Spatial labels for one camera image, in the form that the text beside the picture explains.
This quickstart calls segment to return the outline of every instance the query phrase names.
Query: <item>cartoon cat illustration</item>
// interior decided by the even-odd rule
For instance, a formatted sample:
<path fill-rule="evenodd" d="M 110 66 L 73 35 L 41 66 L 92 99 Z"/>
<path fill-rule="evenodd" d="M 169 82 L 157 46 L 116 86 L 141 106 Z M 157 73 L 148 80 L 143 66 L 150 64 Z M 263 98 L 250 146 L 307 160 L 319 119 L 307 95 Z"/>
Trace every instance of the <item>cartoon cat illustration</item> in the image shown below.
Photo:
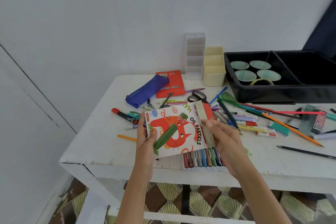
<path fill-rule="evenodd" d="M 163 131 L 167 131 L 172 124 L 175 124 L 177 126 L 178 139 L 174 140 L 171 137 L 164 145 L 166 149 L 180 147 L 186 142 L 187 137 L 190 136 L 191 134 L 186 134 L 186 132 L 184 131 L 185 125 L 192 124 L 195 127 L 195 125 L 192 122 L 188 122 L 181 116 L 165 116 L 160 119 L 153 120 L 150 123 L 152 127 L 162 127 Z M 197 137 L 198 137 L 197 130 L 195 128 L 195 136 L 194 136 L 195 142 L 197 142 Z"/>

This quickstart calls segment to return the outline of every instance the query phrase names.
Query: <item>patterned rug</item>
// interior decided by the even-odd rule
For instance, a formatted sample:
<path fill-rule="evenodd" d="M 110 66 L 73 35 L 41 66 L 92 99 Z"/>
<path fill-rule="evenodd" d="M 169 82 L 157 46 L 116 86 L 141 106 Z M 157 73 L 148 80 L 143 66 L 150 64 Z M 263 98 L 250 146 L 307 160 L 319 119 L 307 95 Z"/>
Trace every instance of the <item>patterned rug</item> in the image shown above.
<path fill-rule="evenodd" d="M 253 217 L 241 188 L 190 186 L 189 215 L 251 220 Z M 293 224 L 307 223 L 318 218 L 336 215 L 324 194 L 272 190 Z M 82 209 L 87 188 L 74 179 L 65 199 L 56 209 L 49 224 L 75 224 Z M 181 214 L 182 185 L 149 183 L 145 211 Z M 115 216 L 107 215 L 105 224 L 114 224 Z M 157 220 L 144 220 L 144 224 L 172 224 Z"/>

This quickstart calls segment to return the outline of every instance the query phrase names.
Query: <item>black storage box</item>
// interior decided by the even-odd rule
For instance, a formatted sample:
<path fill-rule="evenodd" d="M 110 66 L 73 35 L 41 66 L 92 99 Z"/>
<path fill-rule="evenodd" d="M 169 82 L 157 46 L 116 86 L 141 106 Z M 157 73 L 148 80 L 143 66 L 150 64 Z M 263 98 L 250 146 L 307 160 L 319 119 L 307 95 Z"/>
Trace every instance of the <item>black storage box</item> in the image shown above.
<path fill-rule="evenodd" d="M 318 52 L 226 52 L 224 59 L 227 79 L 241 103 L 336 103 L 336 62 Z M 230 62 L 252 60 L 267 61 L 281 79 L 274 85 L 242 85 Z"/>

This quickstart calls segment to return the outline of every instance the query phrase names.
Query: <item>hand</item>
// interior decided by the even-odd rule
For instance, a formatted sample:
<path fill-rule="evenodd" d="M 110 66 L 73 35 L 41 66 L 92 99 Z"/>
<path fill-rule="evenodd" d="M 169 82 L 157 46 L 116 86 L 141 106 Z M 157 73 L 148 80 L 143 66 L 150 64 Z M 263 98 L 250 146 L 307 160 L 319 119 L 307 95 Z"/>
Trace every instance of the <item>hand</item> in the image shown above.
<path fill-rule="evenodd" d="M 148 140 L 147 129 L 144 128 L 145 112 L 141 113 L 141 118 L 138 123 L 135 163 L 133 172 L 136 171 L 139 174 L 140 179 L 144 179 L 145 183 L 148 183 L 153 175 L 153 162 L 155 159 L 153 143 L 156 140 L 156 129 L 153 128 L 150 132 Z"/>
<path fill-rule="evenodd" d="M 216 148 L 228 171 L 238 181 L 247 172 L 256 171 L 240 140 L 239 131 L 216 120 L 202 120 L 214 135 Z"/>

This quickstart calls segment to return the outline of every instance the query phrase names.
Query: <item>red notebook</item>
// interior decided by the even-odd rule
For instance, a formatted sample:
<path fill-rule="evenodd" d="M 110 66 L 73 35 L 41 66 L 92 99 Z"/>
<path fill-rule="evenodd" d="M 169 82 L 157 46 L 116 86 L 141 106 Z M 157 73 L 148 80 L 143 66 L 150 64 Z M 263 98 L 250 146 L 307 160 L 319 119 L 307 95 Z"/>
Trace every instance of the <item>red notebook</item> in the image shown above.
<path fill-rule="evenodd" d="M 172 96 L 184 95 L 186 93 L 180 70 L 157 72 L 156 74 L 169 78 L 169 83 L 156 93 L 156 98 L 166 98 L 169 93 L 174 93 Z"/>

